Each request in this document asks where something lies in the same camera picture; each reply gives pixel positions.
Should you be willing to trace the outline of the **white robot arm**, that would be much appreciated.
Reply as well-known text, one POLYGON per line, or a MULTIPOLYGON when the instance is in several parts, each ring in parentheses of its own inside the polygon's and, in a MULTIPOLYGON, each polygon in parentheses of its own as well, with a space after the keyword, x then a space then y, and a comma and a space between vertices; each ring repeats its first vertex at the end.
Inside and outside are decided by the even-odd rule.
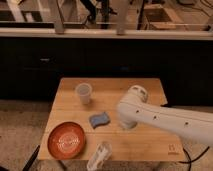
POLYGON ((117 113, 124 128, 146 123, 213 147, 213 113, 155 106, 147 100, 148 92, 139 85, 123 95, 117 113))

